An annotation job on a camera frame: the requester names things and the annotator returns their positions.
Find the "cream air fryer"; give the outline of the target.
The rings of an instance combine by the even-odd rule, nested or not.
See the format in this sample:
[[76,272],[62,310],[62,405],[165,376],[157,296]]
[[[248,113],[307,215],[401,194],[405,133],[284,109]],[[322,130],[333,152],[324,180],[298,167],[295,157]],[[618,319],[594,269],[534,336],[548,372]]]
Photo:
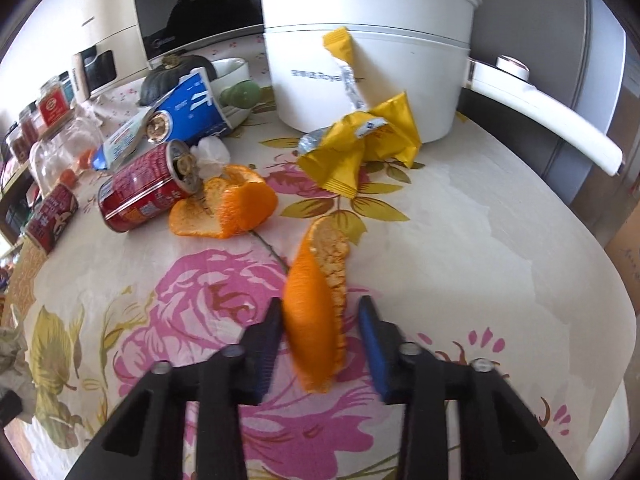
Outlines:
[[88,0],[80,39],[70,68],[78,102],[149,71],[134,0]]

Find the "curled orange peel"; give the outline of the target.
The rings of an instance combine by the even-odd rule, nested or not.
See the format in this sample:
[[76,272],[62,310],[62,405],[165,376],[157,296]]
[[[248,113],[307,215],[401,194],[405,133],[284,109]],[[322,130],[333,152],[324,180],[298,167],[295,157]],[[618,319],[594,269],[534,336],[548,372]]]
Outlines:
[[222,175],[204,182],[202,197],[179,200],[168,226],[178,236],[226,240],[261,226],[276,211],[278,196],[254,170],[227,165]]

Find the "floral tablecloth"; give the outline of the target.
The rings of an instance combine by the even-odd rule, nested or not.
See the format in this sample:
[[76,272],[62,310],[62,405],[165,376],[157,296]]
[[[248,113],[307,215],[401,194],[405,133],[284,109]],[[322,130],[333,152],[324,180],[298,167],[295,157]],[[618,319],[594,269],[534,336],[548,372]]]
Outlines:
[[207,359],[282,297],[309,318],[269,392],[243,408],[254,479],[383,479],[400,408],[375,395],[356,326],[383,318],[439,358],[498,367],[579,478],[608,478],[629,441],[622,390],[636,316],[603,248],[518,156],[460,116],[411,167],[368,162],[356,196],[312,182],[298,135],[264,108],[228,137],[277,207],[253,233],[180,237],[166,216],[109,229],[86,172],[55,250],[26,245],[9,300],[25,317],[35,417],[10,436],[38,479],[62,479],[157,361]]

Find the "white electric pot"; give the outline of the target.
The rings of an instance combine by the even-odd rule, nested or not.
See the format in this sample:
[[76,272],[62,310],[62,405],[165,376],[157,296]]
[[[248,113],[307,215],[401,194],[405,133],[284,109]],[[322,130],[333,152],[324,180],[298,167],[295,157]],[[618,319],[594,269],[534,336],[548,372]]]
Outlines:
[[271,85],[282,122],[332,125],[405,93],[420,139],[450,131],[462,90],[515,110],[573,145],[606,174],[622,150],[574,110],[539,91],[525,64],[472,58],[480,0],[260,0]]

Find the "dark green pumpkin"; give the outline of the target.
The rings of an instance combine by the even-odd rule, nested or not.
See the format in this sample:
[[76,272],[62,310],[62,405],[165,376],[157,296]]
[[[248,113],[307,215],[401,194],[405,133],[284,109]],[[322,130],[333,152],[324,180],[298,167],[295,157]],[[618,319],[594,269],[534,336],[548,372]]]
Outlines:
[[162,96],[175,88],[180,78],[196,68],[204,68],[210,80],[217,78],[215,67],[201,55],[165,55],[160,65],[153,68],[144,78],[139,93],[139,106],[151,106]]

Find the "white tissue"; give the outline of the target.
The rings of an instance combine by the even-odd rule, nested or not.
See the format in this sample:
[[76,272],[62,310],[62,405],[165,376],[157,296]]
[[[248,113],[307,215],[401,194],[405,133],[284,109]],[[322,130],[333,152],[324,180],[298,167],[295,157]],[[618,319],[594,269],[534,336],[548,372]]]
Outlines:
[[198,176],[204,181],[219,177],[224,167],[230,164],[230,152],[218,136],[206,136],[190,151],[195,158]]

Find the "red label spice jar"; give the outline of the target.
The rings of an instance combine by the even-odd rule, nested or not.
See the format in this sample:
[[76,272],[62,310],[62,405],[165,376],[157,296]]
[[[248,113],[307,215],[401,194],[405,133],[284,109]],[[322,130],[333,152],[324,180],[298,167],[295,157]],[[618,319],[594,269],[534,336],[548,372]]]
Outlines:
[[53,126],[70,111],[58,76],[49,79],[40,87],[38,108],[47,127]]

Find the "blue white milk carton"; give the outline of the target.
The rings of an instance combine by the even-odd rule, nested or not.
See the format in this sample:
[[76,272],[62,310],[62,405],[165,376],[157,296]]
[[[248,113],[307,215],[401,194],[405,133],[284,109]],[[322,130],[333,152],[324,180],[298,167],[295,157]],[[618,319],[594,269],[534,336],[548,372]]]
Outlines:
[[140,144],[145,121],[151,112],[151,107],[145,107],[109,136],[92,155],[91,168],[96,171],[115,171],[121,167]]

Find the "long orange peel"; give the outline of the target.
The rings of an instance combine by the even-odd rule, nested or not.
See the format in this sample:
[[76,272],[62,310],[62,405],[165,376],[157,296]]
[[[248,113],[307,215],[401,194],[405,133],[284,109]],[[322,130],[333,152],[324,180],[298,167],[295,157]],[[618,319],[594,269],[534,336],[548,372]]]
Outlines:
[[346,362],[344,313],[349,242],[331,217],[306,232],[283,291],[286,339],[297,378],[308,392],[331,389]]

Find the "red snack packet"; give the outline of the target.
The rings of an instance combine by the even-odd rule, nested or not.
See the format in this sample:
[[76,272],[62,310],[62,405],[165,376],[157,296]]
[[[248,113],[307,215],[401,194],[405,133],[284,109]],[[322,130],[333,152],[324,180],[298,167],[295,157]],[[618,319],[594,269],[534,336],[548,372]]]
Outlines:
[[58,183],[30,217],[26,236],[49,255],[77,209],[78,200],[74,192],[64,183]]

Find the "black microwave oven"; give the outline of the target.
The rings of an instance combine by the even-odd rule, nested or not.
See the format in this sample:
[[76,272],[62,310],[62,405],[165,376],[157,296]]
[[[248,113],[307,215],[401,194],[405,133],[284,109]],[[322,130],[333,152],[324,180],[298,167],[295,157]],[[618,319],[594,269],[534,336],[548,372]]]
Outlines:
[[253,0],[134,0],[134,5],[149,58],[262,21]]

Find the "red drink can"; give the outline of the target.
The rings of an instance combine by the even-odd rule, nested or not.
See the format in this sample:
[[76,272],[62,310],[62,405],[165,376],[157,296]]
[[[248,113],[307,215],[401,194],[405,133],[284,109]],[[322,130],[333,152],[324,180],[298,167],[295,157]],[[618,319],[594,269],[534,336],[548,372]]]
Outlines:
[[99,188],[96,202],[104,223],[125,233],[196,194],[202,180],[182,141],[158,144],[117,170]]

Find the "yellow snack wrapper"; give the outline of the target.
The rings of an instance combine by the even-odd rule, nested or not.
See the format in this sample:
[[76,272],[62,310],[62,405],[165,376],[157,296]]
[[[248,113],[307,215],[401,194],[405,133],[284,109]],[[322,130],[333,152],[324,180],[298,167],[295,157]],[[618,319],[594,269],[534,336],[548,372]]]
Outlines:
[[337,62],[354,110],[329,127],[305,134],[298,142],[297,166],[319,188],[354,198],[362,164],[394,158],[411,167],[422,142],[405,91],[375,107],[364,100],[357,86],[355,48],[347,28],[325,34],[323,47]]

